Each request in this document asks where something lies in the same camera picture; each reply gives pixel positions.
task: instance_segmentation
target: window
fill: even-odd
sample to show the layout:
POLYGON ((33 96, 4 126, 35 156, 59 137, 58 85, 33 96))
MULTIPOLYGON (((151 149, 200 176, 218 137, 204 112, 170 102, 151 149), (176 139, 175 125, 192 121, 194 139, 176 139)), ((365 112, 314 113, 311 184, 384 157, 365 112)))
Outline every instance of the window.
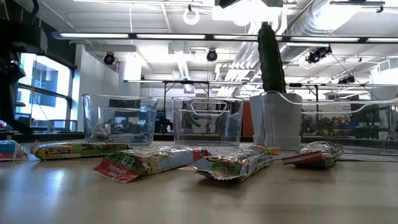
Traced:
POLYGON ((65 122, 70 119, 68 101, 71 101, 72 95, 69 86, 72 84, 72 71, 35 54, 22 54, 21 67, 26 77, 18 81, 16 100, 25 106, 16 107, 15 118, 26 125, 31 122, 34 131, 46 131, 49 126, 64 131, 64 126, 68 126, 67 129, 75 126, 75 123, 65 122))

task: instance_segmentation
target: snack bar wrapper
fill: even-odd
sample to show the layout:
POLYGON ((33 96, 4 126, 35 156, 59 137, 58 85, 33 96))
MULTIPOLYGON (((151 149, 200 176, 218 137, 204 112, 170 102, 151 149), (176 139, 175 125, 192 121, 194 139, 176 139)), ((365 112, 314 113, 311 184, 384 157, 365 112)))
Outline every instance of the snack bar wrapper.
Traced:
POLYGON ((205 156, 190 166, 198 174, 216 180, 246 180, 262 168, 270 166, 279 155, 279 148, 252 146, 222 155, 205 156))
POLYGON ((108 143, 50 143, 39 145, 35 142, 30 153, 39 159, 70 159, 109 155, 117 151, 131 149, 128 144, 108 143))
POLYGON ((0 141, 0 161, 26 161, 27 153, 14 140, 0 141))
POLYGON ((304 146, 298 153, 283 157, 284 165, 293 164, 297 167, 310 169, 327 169, 343 154, 343 146, 331 142, 312 142, 304 146))
POLYGON ((202 148, 161 146, 130 149, 105 157, 94 170, 105 178, 120 183, 133 181, 140 175, 151 175, 192 164, 208 151, 202 148))

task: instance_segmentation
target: white planter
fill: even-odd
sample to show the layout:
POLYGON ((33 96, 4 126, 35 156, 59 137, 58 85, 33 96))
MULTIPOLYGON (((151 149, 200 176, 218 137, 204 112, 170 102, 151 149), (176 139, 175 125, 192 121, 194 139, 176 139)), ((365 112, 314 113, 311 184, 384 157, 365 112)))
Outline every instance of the white planter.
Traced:
MULTIPOLYGON (((301 103, 301 96, 284 93, 292 102, 301 103)), ((302 106, 289 103, 277 93, 263 93, 250 97, 250 109, 255 144, 281 147, 282 150, 300 148, 302 106)))

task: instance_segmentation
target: cactus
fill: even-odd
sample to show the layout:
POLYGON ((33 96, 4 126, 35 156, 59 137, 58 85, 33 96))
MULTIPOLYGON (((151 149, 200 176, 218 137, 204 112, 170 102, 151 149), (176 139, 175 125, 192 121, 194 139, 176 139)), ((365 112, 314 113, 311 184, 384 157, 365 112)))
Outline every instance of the cactus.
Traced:
POLYGON ((267 22, 262 23, 257 40, 262 88, 264 91, 286 93, 285 72, 280 59, 278 41, 267 22))

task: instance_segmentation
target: wooden table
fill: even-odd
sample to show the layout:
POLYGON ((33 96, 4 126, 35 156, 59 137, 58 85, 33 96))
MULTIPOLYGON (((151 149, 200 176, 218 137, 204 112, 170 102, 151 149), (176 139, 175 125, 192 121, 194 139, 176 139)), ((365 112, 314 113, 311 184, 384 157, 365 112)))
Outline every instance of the wooden table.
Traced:
POLYGON ((398 163, 280 161, 242 183, 170 170, 120 184, 101 158, 0 163, 1 223, 397 223, 398 163))

